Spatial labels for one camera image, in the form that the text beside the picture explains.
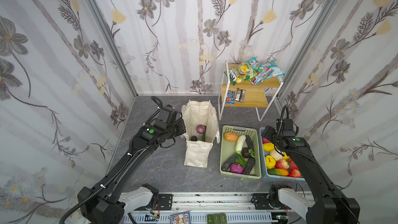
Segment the cream canvas grocery bag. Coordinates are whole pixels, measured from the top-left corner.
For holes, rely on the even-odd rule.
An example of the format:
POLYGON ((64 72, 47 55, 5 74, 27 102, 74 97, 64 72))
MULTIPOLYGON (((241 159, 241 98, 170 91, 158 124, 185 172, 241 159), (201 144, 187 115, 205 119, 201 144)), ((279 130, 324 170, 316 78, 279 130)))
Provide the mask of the cream canvas grocery bag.
POLYGON ((189 101, 182 106, 182 118, 186 127, 183 137, 186 139, 186 154, 184 165, 196 168, 208 166, 208 156, 214 141, 220 143, 220 131, 217 111, 210 101, 189 101), (202 141, 203 134, 198 134, 198 125, 206 126, 206 142, 202 141))

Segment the beige pear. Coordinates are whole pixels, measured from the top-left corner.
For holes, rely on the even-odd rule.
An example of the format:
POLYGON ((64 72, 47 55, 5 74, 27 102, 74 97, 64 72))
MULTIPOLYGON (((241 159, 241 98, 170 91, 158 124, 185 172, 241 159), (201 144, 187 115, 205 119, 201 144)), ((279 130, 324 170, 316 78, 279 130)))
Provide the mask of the beige pear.
POLYGON ((269 152, 269 155, 275 159, 275 161, 279 161, 284 158, 284 155, 281 155, 277 150, 273 149, 269 152))

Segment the purple onion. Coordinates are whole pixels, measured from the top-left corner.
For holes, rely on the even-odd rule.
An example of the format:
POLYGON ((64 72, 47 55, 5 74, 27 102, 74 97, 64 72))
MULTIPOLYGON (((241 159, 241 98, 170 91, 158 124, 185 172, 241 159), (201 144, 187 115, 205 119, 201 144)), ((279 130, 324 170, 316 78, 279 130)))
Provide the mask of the purple onion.
POLYGON ((198 134, 204 134, 206 132, 206 126, 200 124, 197 126, 196 131, 198 134))

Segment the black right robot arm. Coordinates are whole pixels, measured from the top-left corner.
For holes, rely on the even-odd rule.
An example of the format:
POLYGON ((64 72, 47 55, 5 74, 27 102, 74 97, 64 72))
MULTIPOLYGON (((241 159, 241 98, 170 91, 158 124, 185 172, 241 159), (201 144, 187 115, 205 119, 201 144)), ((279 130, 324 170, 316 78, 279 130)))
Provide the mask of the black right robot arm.
POLYGON ((287 206, 308 224, 359 223, 359 203, 354 198, 347 198, 326 175, 306 139, 293 131, 293 120, 282 117, 276 120, 272 143, 298 166, 314 198, 313 204, 303 207, 299 204, 294 206, 293 200, 288 200, 287 206))

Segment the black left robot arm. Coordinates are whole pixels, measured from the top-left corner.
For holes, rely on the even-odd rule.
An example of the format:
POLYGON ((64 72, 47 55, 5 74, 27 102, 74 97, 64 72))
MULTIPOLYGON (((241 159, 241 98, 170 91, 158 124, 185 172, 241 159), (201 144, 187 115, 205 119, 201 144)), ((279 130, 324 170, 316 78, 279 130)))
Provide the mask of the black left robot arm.
POLYGON ((78 203, 60 219, 63 224, 77 210, 93 224, 118 224, 126 204, 120 200, 126 183, 143 162, 166 140, 174 140, 186 132, 182 112, 170 105, 160 106, 130 139, 122 159, 92 188, 78 193, 78 203))

